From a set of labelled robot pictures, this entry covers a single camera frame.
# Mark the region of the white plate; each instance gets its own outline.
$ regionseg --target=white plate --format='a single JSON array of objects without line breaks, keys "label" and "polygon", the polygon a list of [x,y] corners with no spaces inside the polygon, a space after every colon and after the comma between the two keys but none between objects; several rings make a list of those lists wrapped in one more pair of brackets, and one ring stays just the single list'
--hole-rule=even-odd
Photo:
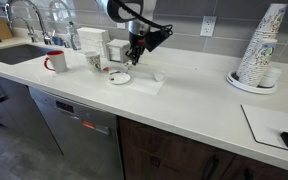
[{"label": "white plate", "polygon": [[244,91],[248,91],[255,94],[273,94],[277,91],[277,85],[275,84],[271,88],[261,88],[261,87],[251,87],[245,84],[240,83],[236,79],[232,77],[232,74],[236,74],[236,72],[230,72],[227,76],[227,81],[232,84],[233,86],[242,89]]},{"label": "white plate", "polygon": [[131,80],[131,76],[126,73],[115,73],[108,77],[108,82],[115,85],[125,84]]}]

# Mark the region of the white countertop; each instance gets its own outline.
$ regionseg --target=white countertop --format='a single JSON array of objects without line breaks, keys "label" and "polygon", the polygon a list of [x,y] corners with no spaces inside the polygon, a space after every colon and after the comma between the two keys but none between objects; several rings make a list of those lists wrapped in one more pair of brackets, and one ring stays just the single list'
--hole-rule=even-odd
[{"label": "white countertop", "polygon": [[[19,43],[31,44],[29,39],[14,38],[0,43],[0,48]],[[47,71],[45,57],[40,57],[17,65],[0,63],[0,76],[288,170],[288,151],[255,142],[241,109],[241,104],[249,104],[288,112],[288,83],[280,82],[273,95],[247,93],[225,80],[226,69],[236,68],[233,61],[237,58],[160,48],[143,56],[147,65],[139,65],[166,72],[164,86],[157,95],[150,95],[109,84],[107,74],[93,75],[87,69],[83,55],[64,51],[69,72],[55,75]],[[170,62],[181,59],[176,63],[151,61],[166,57]],[[213,57],[230,67],[223,67],[224,71],[204,68],[203,63],[214,63]],[[179,65],[181,61],[199,63],[185,66]]]}]

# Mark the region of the wall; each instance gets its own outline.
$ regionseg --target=wall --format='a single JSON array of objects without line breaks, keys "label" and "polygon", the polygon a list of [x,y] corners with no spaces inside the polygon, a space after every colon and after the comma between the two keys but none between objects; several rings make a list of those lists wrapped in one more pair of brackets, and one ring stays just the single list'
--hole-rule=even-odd
[{"label": "wall", "polygon": [[[117,29],[116,23],[106,16],[95,1],[63,1],[68,4],[71,18],[67,17],[68,12],[63,6],[57,4],[58,8],[49,8],[52,0],[32,0],[40,8],[49,31],[55,29],[66,33],[67,22],[73,20],[80,26],[107,29],[112,38],[128,39],[128,32]],[[164,47],[242,57],[270,3],[288,3],[288,0],[158,0],[154,19],[162,24],[174,25],[175,33],[163,43]],[[25,3],[15,3],[13,12],[14,16],[29,19],[39,29],[35,14]],[[204,15],[218,16],[212,38],[199,36]],[[25,28],[20,21],[14,25]],[[273,61],[288,63],[288,9],[280,28]]]}]

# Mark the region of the faucet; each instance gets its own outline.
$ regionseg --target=faucet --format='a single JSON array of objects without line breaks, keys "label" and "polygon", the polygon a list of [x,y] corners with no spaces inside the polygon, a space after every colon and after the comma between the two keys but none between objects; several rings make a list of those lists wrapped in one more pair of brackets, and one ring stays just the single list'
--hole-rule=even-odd
[{"label": "faucet", "polygon": [[46,45],[51,45],[52,44],[52,37],[48,34],[48,32],[45,29],[45,25],[43,23],[42,17],[41,17],[41,13],[40,11],[37,9],[36,5],[33,4],[30,0],[8,0],[8,2],[5,4],[5,12],[6,12],[6,16],[7,16],[7,20],[10,23],[10,28],[12,29],[12,21],[14,20],[12,18],[12,9],[11,6],[13,5],[13,3],[17,2],[17,1],[25,1],[27,2],[29,5],[31,5],[31,7],[34,9],[36,16],[37,16],[37,20],[40,23],[41,29],[42,29],[42,34],[44,36],[44,43]]},{"label": "faucet", "polygon": [[29,26],[28,25],[28,22],[24,19],[24,18],[21,18],[21,17],[13,17],[12,18],[12,20],[11,20],[11,22],[10,22],[10,26],[12,26],[12,24],[13,24],[13,22],[14,22],[14,20],[15,19],[19,19],[19,20],[22,20],[22,21],[24,21],[24,23],[25,23],[25,25],[26,25],[26,27],[27,27],[27,30],[28,30],[28,36],[32,39],[32,43],[34,43],[34,42],[37,42],[37,34],[35,34],[35,32],[34,32],[34,29],[33,29],[33,26]]}]

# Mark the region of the stack of paper cups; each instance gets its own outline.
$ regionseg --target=stack of paper cups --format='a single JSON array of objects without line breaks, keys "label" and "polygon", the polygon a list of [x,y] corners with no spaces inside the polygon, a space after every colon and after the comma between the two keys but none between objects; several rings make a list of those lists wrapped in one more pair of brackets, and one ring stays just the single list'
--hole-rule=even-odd
[{"label": "stack of paper cups", "polygon": [[255,48],[255,53],[247,62],[240,66],[239,82],[248,86],[257,87],[264,76],[272,58],[276,39],[260,39]]},{"label": "stack of paper cups", "polygon": [[252,61],[258,43],[261,39],[275,39],[286,12],[287,4],[271,4],[265,16],[257,27],[253,38],[248,45],[243,60],[236,74],[241,76],[243,67],[247,66],[247,62]]}]

